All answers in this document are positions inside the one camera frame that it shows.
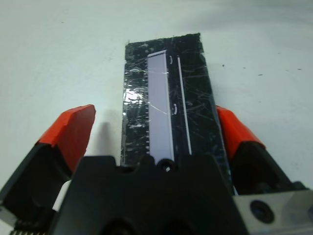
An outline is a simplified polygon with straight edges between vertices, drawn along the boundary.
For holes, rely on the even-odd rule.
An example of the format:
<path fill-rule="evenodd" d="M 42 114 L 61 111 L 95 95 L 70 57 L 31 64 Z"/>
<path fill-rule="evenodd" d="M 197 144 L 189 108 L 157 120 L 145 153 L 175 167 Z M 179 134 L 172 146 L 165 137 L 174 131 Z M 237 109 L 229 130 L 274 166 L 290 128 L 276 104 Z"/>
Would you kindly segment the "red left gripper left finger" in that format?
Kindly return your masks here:
<path fill-rule="evenodd" d="M 37 140 L 0 191 L 0 209 L 50 209 L 84 156 L 95 120 L 91 104 L 69 109 Z"/>

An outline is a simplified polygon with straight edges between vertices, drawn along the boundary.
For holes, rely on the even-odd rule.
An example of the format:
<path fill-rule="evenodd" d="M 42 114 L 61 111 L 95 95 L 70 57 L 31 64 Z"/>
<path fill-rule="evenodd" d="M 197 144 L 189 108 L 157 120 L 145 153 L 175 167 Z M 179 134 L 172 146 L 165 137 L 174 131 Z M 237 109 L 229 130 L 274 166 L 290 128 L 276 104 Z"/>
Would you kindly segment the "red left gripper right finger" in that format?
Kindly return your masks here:
<path fill-rule="evenodd" d="M 306 190 L 292 182 L 266 146 L 232 111 L 217 106 L 233 185 L 239 195 Z"/>

